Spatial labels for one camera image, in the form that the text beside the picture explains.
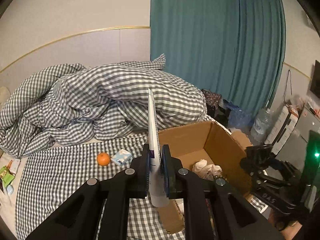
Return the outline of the orange mandarin fruit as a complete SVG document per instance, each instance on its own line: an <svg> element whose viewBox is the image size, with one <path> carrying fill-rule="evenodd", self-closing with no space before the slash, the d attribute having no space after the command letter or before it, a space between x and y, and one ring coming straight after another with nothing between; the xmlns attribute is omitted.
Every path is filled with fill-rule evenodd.
<svg viewBox="0 0 320 240"><path fill-rule="evenodd" d="M110 156L105 152L101 152L97 155L97 163L100 166L107 166L110 163L110 161Z"/></svg>

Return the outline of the blue floral tissue pack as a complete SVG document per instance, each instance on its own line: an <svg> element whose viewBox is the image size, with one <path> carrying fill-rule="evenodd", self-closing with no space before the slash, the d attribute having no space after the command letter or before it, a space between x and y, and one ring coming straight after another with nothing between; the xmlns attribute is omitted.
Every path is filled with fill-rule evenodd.
<svg viewBox="0 0 320 240"><path fill-rule="evenodd" d="M123 166L127 161L129 161L132 157L132 154L125 149L119 150L112 158L112 163L117 166Z"/></svg>

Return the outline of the crumpled tissue paper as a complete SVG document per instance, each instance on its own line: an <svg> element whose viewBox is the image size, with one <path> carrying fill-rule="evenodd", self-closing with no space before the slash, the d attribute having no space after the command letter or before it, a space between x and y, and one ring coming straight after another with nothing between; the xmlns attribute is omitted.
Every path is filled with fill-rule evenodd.
<svg viewBox="0 0 320 240"><path fill-rule="evenodd" d="M200 178L214 181L222 178L222 168L219 165L209 164L205 159L201 159L193 165L192 171Z"/></svg>

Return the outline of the grey checkered bed sheet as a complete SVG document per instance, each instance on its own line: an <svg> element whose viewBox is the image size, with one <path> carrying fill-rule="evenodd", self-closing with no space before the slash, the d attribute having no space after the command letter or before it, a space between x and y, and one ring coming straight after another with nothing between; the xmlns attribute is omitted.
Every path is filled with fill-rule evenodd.
<svg viewBox="0 0 320 240"><path fill-rule="evenodd" d="M184 166L192 168L201 159L222 168L223 176L243 193L248 193L250 178L240 167L245 156L245 148L251 142L239 129L226 131L221 125L215 125L215 133L221 133L226 139L214 139L213 150L205 150L208 133L194 133L201 139L193 144L191 151L181 156ZM17 191L15 207L15 230L18 239L26 239L49 215L51 215L68 197L70 197L89 178L105 180L114 177L123 167L116 164L100 166L96 161L99 153L115 155L125 149L134 158L139 157L144 144L148 142L148 133L135 132L123 138L103 142L52 147L35 152L28 157L24 165Z"/></svg>

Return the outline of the white suitcase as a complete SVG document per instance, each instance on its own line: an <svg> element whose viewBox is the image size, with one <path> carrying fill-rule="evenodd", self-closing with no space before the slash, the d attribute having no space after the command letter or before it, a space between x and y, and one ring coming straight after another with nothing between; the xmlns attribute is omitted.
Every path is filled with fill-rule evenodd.
<svg viewBox="0 0 320 240"><path fill-rule="evenodd" d="M272 145L272 153L277 155L287 142L296 126L299 115L292 105L284 105L282 111L272 127L265 144Z"/></svg>

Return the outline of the large clear water bottle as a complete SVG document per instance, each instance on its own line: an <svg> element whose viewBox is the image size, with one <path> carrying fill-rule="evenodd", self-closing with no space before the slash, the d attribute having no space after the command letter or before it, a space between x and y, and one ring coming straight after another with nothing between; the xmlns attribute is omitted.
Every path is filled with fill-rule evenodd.
<svg viewBox="0 0 320 240"><path fill-rule="evenodd" d="M253 145L259 145L265 141L271 121L271 110L269 108L262 108L255 117L250 131L250 140Z"/></svg>

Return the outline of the grey mini fridge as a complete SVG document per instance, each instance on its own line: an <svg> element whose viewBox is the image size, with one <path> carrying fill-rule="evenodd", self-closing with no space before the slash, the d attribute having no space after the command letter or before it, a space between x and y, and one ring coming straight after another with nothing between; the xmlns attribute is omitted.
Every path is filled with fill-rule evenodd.
<svg viewBox="0 0 320 240"><path fill-rule="evenodd" d="M319 118L309 107L304 107L293 130L295 142L304 152L309 142L309 132L319 132Z"/></svg>

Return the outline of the blue plastic bag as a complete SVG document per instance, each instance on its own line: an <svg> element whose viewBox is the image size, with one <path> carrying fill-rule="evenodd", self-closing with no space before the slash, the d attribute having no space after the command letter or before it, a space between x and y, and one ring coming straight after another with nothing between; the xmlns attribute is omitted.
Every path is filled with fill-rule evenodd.
<svg viewBox="0 0 320 240"><path fill-rule="evenodd" d="M228 128L236 128L240 130L250 129L253 125L253 117L239 106L232 102L223 100L224 107L228 111Z"/></svg>

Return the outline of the light blue small case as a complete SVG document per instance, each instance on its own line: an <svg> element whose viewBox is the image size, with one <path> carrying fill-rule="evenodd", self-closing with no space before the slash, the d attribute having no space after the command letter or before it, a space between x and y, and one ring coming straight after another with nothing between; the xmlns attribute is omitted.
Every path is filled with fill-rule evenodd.
<svg viewBox="0 0 320 240"><path fill-rule="evenodd" d="M13 194L14 188L12 187L12 185L8 185L6 189L9 196Z"/></svg>

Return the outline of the brown cardboard box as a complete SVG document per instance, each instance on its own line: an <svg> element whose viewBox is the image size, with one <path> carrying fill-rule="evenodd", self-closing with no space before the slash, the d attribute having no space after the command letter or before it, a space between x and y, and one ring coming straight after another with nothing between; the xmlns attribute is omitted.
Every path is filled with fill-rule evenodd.
<svg viewBox="0 0 320 240"><path fill-rule="evenodd" d="M159 207L165 230L185 230L187 239L250 239L258 224L259 212L245 199L251 186L249 175L240 167L244 149L221 126L199 122L160 131L160 145L170 150L170 199L183 199L184 214L174 202ZM192 172L193 165L206 160L222 168L225 185L204 180Z"/></svg>

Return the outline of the green snack packet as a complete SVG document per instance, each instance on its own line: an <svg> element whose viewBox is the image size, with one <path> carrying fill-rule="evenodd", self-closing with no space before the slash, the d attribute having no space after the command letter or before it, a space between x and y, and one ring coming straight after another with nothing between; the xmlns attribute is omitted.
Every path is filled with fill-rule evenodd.
<svg viewBox="0 0 320 240"><path fill-rule="evenodd" d="M12 174L6 166L3 166L0 170L0 179L1 179L1 186L3 188L7 188L15 179L15 175Z"/></svg>

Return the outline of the white orange flat box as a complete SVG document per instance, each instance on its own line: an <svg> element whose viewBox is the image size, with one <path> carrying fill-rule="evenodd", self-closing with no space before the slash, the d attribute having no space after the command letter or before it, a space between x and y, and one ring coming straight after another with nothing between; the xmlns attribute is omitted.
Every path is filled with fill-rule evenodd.
<svg viewBox="0 0 320 240"><path fill-rule="evenodd" d="M7 168L11 174L13 174L13 175L17 174L20 163L21 163L21 160L18 158L14 158L11 161L9 161Z"/></svg>

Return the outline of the grey checkered duvet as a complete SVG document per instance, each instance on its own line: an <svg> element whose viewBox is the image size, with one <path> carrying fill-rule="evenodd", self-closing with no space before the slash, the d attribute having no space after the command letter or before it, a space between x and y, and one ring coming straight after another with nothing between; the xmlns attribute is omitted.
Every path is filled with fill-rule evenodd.
<svg viewBox="0 0 320 240"><path fill-rule="evenodd" d="M24 158L54 144L125 137L148 127L153 95L159 129L202 121L204 94L164 71L166 58L86 68L58 64L25 79L1 108L1 149Z"/></svg>

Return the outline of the teal curtain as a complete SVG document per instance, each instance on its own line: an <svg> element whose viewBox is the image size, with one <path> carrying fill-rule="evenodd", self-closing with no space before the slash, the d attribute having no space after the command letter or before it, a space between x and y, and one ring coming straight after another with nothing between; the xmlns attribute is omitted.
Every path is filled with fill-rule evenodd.
<svg viewBox="0 0 320 240"><path fill-rule="evenodd" d="M270 107L286 42L282 0L151 0L151 58L256 115Z"/></svg>

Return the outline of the black wall television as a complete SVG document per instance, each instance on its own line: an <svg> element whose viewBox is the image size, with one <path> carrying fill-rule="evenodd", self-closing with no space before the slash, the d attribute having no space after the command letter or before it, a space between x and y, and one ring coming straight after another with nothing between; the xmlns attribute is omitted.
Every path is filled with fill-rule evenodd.
<svg viewBox="0 0 320 240"><path fill-rule="evenodd" d="M310 91L317 96L317 98L320 98L320 62L317 60L315 61L313 69Z"/></svg>

